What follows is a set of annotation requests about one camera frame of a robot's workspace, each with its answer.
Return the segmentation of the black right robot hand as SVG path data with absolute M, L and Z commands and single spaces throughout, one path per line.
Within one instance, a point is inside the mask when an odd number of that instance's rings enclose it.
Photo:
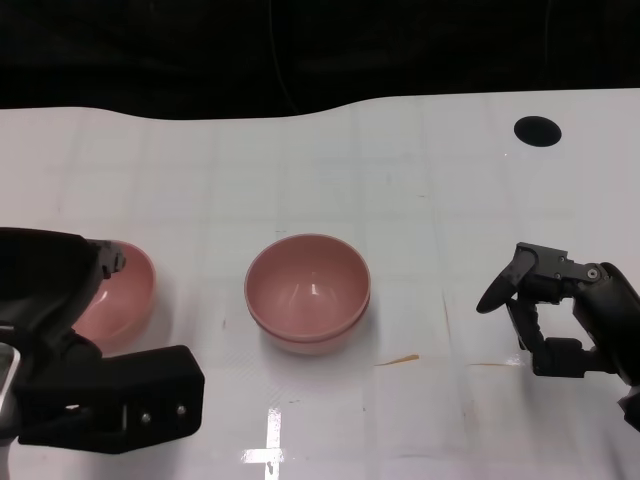
M 594 343 L 545 337 L 537 306 L 573 300 L 573 315 Z M 639 385 L 639 295 L 611 263 L 579 264 L 566 251 L 519 243 L 476 310 L 508 310 L 520 348 L 531 354 L 538 376 L 582 378 L 587 372 L 618 375 Z

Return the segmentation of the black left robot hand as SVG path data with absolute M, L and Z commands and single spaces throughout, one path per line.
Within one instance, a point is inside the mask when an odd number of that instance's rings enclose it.
M 37 367 L 58 356 L 102 282 L 126 265 L 107 240 L 1 229 L 1 342 Z

